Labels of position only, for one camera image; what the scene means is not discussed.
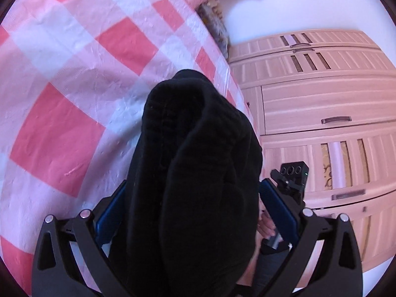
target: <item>drawer handle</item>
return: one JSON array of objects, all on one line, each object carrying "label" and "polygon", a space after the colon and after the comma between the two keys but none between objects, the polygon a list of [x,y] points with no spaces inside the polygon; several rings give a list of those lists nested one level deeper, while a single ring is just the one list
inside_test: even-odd
[{"label": "drawer handle", "polygon": [[310,45],[311,44],[307,43],[307,42],[299,42],[299,43],[295,43],[295,44],[291,45],[290,48],[297,47],[297,46],[310,46]]},{"label": "drawer handle", "polygon": [[322,119],[322,124],[338,122],[338,121],[348,121],[351,122],[352,118],[350,116],[334,116]]},{"label": "drawer handle", "polygon": [[300,52],[300,51],[315,51],[313,48],[300,48],[293,50],[293,53]]},{"label": "drawer handle", "polygon": [[359,195],[364,195],[366,194],[366,189],[363,190],[358,190],[358,191],[352,191],[348,193],[342,193],[342,194],[335,194],[331,196],[331,200],[339,200],[339,199],[347,199],[347,198],[352,198],[354,196],[359,196]]}]

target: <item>black cloth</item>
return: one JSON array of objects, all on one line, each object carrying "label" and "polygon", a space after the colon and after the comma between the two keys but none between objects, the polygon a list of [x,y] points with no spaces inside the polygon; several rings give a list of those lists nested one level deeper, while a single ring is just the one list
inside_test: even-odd
[{"label": "black cloth", "polygon": [[255,249],[259,142],[201,73],[159,83],[144,107],[110,262],[137,297],[222,297]]},{"label": "black cloth", "polygon": [[250,286],[235,285],[228,297],[251,297],[252,288]]}]

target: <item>drawer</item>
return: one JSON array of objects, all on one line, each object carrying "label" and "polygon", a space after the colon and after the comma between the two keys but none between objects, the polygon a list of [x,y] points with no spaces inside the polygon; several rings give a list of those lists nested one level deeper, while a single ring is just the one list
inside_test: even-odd
[{"label": "drawer", "polygon": [[396,75],[304,79],[261,90],[266,135],[396,120]]},{"label": "drawer", "polygon": [[229,63],[262,56],[274,52],[288,51],[301,47],[379,47],[362,31],[345,29],[318,29],[293,31],[270,35],[251,41],[231,45]]},{"label": "drawer", "polygon": [[282,163],[309,167],[305,202],[311,208],[372,199],[396,189],[396,123],[260,137],[262,177]]},{"label": "drawer", "polygon": [[356,47],[300,47],[238,61],[230,68],[241,89],[336,75],[396,75],[381,50]]},{"label": "drawer", "polygon": [[[363,272],[382,264],[395,255],[396,191],[365,202],[318,209],[315,213],[331,218],[336,218],[341,213],[349,215],[359,246]],[[322,246],[323,241],[317,242],[298,287],[308,284]]]}]

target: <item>pink and white checkered fabric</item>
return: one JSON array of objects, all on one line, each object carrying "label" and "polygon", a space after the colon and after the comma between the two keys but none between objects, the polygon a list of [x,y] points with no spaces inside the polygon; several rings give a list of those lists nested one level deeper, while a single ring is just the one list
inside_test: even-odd
[{"label": "pink and white checkered fabric", "polygon": [[203,1],[17,0],[7,14],[0,26],[0,256],[28,294],[44,217],[74,217],[112,194],[126,177],[155,84],[180,69],[199,70],[252,121],[194,11]]}]

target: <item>cabinet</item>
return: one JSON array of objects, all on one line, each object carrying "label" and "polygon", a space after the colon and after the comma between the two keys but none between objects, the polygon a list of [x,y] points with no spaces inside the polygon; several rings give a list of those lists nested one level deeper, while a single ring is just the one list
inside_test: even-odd
[{"label": "cabinet", "polygon": [[396,75],[381,50],[357,47],[304,47],[241,60],[230,68],[242,89],[337,75]]},{"label": "cabinet", "polygon": [[396,189],[393,122],[261,136],[260,144],[262,177],[282,163],[306,162],[304,200],[310,208],[346,205]]},{"label": "cabinet", "polygon": [[316,29],[271,35],[231,46],[228,61],[233,63],[265,54],[296,50],[301,47],[316,48],[328,46],[379,49],[362,31]]},{"label": "cabinet", "polygon": [[260,135],[261,176],[305,161],[306,205],[350,216],[364,271],[394,255],[396,68],[381,49],[361,31],[305,30],[233,46],[230,62]]}]

